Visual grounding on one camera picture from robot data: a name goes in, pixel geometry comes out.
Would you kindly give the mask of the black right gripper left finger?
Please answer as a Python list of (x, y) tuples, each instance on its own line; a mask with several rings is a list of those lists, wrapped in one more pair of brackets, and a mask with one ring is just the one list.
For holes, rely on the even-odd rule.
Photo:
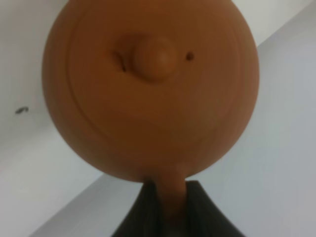
[(145, 183), (129, 213), (113, 236), (159, 237), (162, 228), (160, 214), (156, 187), (153, 183)]

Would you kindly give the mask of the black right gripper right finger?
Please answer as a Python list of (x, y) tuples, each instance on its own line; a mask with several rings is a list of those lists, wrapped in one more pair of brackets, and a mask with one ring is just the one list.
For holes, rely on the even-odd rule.
[(188, 181), (186, 224), (189, 237), (243, 237), (198, 181)]

